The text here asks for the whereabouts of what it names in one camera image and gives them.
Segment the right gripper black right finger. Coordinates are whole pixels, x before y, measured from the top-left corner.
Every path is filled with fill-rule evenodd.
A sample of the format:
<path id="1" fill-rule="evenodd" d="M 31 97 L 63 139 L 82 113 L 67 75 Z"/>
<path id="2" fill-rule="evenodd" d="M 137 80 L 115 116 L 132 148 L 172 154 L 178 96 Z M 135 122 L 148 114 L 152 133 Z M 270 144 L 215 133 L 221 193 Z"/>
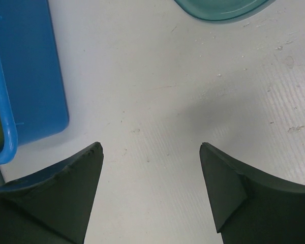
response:
<path id="1" fill-rule="evenodd" d="M 263 172 L 209 143 L 199 154 L 223 243 L 305 243 L 305 185 Z"/>

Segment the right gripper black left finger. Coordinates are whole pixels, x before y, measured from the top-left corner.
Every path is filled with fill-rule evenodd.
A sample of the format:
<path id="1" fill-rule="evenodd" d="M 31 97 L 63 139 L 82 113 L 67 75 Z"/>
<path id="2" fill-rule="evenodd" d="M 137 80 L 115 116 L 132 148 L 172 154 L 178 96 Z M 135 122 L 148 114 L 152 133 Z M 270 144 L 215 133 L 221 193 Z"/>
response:
<path id="1" fill-rule="evenodd" d="M 84 243 L 103 158 L 95 142 L 0 185 L 0 243 Z"/>

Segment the blue plastic tub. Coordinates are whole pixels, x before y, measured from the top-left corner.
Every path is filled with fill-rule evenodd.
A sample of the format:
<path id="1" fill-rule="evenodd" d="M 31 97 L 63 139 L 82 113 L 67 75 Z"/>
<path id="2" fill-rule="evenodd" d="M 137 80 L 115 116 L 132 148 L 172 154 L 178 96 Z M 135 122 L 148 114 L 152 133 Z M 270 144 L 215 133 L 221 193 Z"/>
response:
<path id="1" fill-rule="evenodd" d="M 48 1 L 0 1 L 0 119 L 0 165 L 68 126 Z"/>

